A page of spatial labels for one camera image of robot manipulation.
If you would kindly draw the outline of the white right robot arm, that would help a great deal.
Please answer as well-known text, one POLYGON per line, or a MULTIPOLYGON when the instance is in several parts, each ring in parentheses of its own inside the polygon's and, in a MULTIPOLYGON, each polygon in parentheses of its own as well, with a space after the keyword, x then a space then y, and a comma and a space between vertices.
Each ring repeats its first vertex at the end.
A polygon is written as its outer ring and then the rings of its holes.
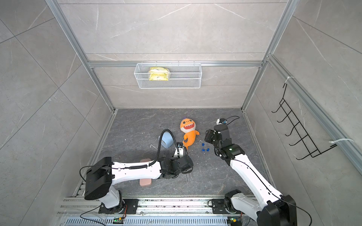
POLYGON ((283 195, 274 188, 253 166, 245 151, 232 142, 228 126, 218 124, 206 131, 205 142, 214 146, 217 156, 223 159, 244 180, 255 199, 242 192, 226 195, 229 211, 240 211, 248 215, 259 226, 296 226, 297 207, 290 195, 283 195))

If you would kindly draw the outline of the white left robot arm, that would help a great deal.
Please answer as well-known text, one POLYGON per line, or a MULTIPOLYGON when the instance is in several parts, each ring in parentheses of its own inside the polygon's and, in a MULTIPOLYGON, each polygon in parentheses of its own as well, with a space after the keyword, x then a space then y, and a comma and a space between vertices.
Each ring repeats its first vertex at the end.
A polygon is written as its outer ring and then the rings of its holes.
POLYGON ((122 207, 121 193, 115 185, 139 179, 173 179, 179 174, 190 173, 193 166, 187 155, 143 163, 119 163, 113 162, 111 157, 104 157, 86 172, 84 199, 99 200, 108 210, 122 207))

